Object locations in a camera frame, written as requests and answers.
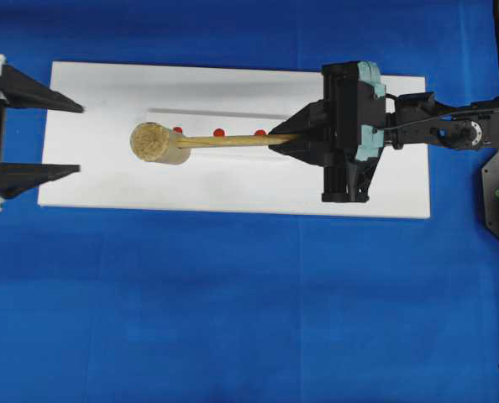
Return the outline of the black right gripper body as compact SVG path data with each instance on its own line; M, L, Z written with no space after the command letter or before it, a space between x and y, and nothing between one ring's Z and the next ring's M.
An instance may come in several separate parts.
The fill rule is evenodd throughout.
M369 201L370 183L380 161L381 155L366 162L355 160L360 131L357 125L358 62L322 68L323 100L336 102L334 123L325 129L324 138L334 148L338 162L336 166L324 167L323 202Z

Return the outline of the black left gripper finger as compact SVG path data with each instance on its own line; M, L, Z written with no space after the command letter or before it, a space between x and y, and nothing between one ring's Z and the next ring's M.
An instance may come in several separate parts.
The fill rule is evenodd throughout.
M38 108L69 113L84 113L84 107L14 68L4 65L0 92L13 108Z
M15 198L49 181L57 181L81 170L79 165L0 164L0 197Z

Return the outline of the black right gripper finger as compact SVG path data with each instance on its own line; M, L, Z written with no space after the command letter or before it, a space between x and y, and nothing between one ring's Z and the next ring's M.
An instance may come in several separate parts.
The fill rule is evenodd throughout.
M330 127L335 119L336 102L318 100L310 102L286 121L273 128L269 135L306 133Z
M269 145L268 148L309 165L330 167L338 164L334 148L326 141L291 140L283 144Z

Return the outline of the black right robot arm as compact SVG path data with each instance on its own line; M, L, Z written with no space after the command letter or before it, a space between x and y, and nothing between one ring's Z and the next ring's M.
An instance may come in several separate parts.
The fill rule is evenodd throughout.
M271 130L271 150L323 168L323 202L365 203L385 147L499 149L499 97L451 107L432 92L393 96L369 61L324 65L323 97Z

